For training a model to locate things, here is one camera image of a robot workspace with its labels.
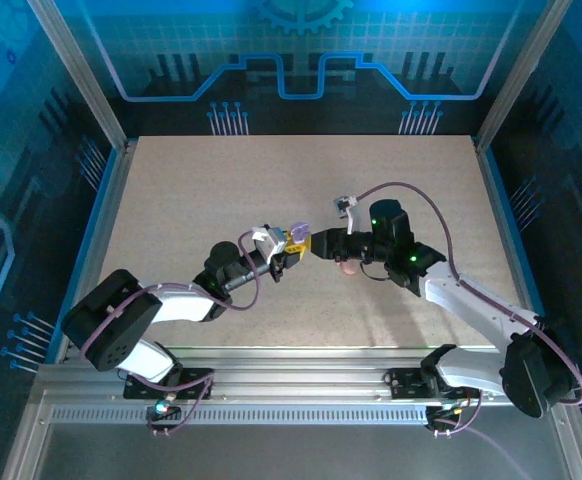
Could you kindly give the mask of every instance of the glass panel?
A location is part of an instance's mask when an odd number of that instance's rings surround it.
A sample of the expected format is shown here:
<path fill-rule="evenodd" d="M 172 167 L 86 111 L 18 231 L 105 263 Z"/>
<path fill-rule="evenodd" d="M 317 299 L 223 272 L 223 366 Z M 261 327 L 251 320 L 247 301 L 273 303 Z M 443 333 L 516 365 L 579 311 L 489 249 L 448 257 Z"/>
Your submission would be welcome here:
<path fill-rule="evenodd" d="M 493 142 L 548 321 L 582 368 L 582 0 Z"/>
<path fill-rule="evenodd" d="M 109 151 L 26 2 L 0 2 L 0 476 Z"/>
<path fill-rule="evenodd" d="M 544 1 L 59 4 L 133 136 L 474 134 Z"/>

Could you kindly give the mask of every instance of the beige work surface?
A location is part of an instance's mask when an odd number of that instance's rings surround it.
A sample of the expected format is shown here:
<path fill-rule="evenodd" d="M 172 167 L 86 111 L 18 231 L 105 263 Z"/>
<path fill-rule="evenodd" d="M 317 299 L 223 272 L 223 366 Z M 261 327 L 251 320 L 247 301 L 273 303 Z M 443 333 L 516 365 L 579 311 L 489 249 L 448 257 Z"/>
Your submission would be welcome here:
<path fill-rule="evenodd" d="M 333 199 L 390 180 L 419 186 L 437 202 L 462 272 L 517 300 L 468 136 L 142 137 L 102 277 L 126 268 L 145 284 L 188 283 L 216 242 L 235 242 L 264 223 L 286 229 L 305 221 L 314 232 L 345 226 Z M 436 216 L 409 190 L 391 187 L 364 200 L 362 230 L 370 229 L 368 207 L 381 198 L 398 199 L 416 239 L 446 254 Z M 372 265 L 369 273 L 384 272 Z M 279 284 L 268 276 L 262 284 L 261 300 L 248 312 L 158 324 L 149 336 L 195 346 L 487 344 L 440 307 L 390 282 L 347 276 L 311 255 Z M 252 285 L 242 287 L 234 303 L 247 304 L 253 293 Z"/>

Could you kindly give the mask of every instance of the yellow object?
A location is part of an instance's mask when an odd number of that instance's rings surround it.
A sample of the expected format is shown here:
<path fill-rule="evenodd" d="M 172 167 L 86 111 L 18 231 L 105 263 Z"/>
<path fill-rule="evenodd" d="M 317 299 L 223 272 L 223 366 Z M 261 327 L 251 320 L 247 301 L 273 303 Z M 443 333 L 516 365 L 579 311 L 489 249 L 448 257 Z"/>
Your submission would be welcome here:
<path fill-rule="evenodd" d="M 304 252 L 311 250 L 311 235 L 309 235 L 302 243 L 293 243 L 293 237 L 290 232 L 285 232 L 287 236 L 287 246 L 284 251 L 287 253 L 300 253 L 300 260 L 304 257 Z"/>

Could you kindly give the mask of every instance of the enclosure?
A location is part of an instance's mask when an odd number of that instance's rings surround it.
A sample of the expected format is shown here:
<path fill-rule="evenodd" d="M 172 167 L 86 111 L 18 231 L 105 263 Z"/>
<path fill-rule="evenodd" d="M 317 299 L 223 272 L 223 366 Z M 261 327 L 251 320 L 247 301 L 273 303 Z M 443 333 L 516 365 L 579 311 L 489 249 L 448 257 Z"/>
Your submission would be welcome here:
<path fill-rule="evenodd" d="M 497 397 L 477 434 L 433 438 L 383 372 L 493 345 L 332 262 L 263 281 L 249 312 L 151 327 L 218 372 L 170 439 L 59 328 L 116 269 L 189 282 L 213 244 L 341 227 L 333 199 L 386 181 L 433 197 L 462 272 L 582 372 L 582 0 L 0 0 L 0 478 L 582 479 L 582 406 Z M 426 202 L 374 198 L 445 251 Z"/>

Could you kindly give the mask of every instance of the aluminum frame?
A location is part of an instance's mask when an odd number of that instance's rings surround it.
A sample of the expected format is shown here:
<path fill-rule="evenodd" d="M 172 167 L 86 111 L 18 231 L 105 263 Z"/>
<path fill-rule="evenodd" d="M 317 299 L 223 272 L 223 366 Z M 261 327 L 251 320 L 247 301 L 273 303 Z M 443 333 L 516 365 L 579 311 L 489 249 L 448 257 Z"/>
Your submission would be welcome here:
<path fill-rule="evenodd" d="M 486 152 L 491 145 L 529 76 L 538 66 L 571 2 L 572 0 L 548 0 L 480 127 L 478 153 Z"/>
<path fill-rule="evenodd" d="M 111 146 L 118 152 L 123 151 L 127 136 L 55 2 L 27 1 Z"/>

